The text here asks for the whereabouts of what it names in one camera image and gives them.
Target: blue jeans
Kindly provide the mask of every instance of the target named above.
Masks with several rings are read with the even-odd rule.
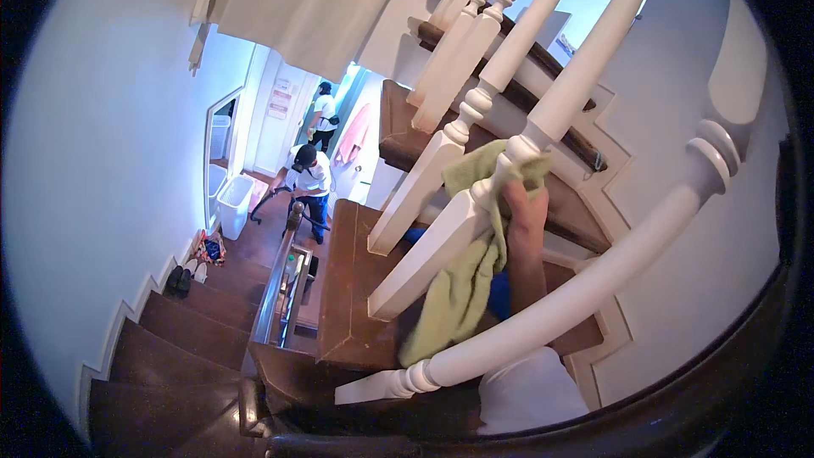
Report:
[[[288,214],[291,213],[291,208],[294,207],[294,200],[303,202],[303,204],[308,208],[311,219],[325,226],[328,225],[328,195],[322,195],[321,197],[292,198],[291,202],[288,204]],[[314,237],[322,239],[323,234],[325,234],[325,229],[320,229],[312,224],[311,233]]]

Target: green cloth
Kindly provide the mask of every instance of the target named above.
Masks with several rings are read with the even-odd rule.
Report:
[[[506,141],[494,140],[444,170],[442,177],[447,194],[454,197],[476,181],[490,177],[495,172],[498,155],[505,151]],[[498,184],[522,179],[532,199],[543,187],[543,176],[550,165],[549,156],[542,154],[520,167],[513,166]],[[500,195],[500,189],[494,194]],[[494,198],[489,207],[492,228],[475,239],[432,280],[418,324],[399,352],[399,361],[405,368],[432,357],[450,342],[466,340],[483,316],[492,278],[506,264],[505,227],[510,219],[503,197]]]

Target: bag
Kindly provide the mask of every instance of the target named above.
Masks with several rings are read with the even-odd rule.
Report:
[[[198,247],[195,248],[195,257],[217,266],[223,265],[223,261],[226,260],[226,248],[223,246],[220,234],[215,232],[207,237],[206,233],[202,233]]]

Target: vacuum hose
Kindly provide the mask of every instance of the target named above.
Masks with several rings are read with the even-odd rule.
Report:
[[[263,204],[265,204],[265,203],[266,203],[266,201],[267,201],[267,200],[269,200],[270,198],[274,198],[274,197],[276,197],[276,196],[277,196],[277,193],[279,193],[280,191],[288,191],[289,193],[293,193],[293,192],[294,192],[294,190],[293,190],[293,189],[291,189],[291,188],[289,188],[288,186],[281,186],[280,188],[274,189],[272,192],[269,192],[269,194],[268,194],[268,195],[264,196],[264,197],[263,197],[263,199],[262,199],[262,200],[260,200],[260,201],[258,202],[258,204],[255,206],[254,210],[251,212],[251,215],[249,216],[249,218],[251,219],[251,221],[257,221],[257,224],[260,224],[260,223],[262,223],[262,222],[263,222],[263,219],[261,219],[261,218],[255,218],[254,214],[257,212],[257,210],[258,210],[259,208],[261,208],[261,207],[263,206]],[[308,215],[306,215],[305,213],[303,213],[303,218],[305,218],[305,219],[307,219],[308,221],[310,221],[310,223],[311,223],[313,226],[315,226],[315,227],[319,227],[320,229],[325,229],[325,230],[328,230],[329,232],[331,231],[331,227],[327,227],[327,226],[325,226],[325,225],[324,225],[324,224],[322,224],[322,223],[319,223],[319,222],[317,222],[317,221],[314,221],[314,220],[311,218],[311,216],[308,216]]]

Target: cap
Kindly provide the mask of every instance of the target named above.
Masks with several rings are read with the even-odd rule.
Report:
[[[303,168],[310,168],[314,160],[317,159],[317,148],[311,144],[305,144],[297,151],[294,157],[294,170],[301,172]]]

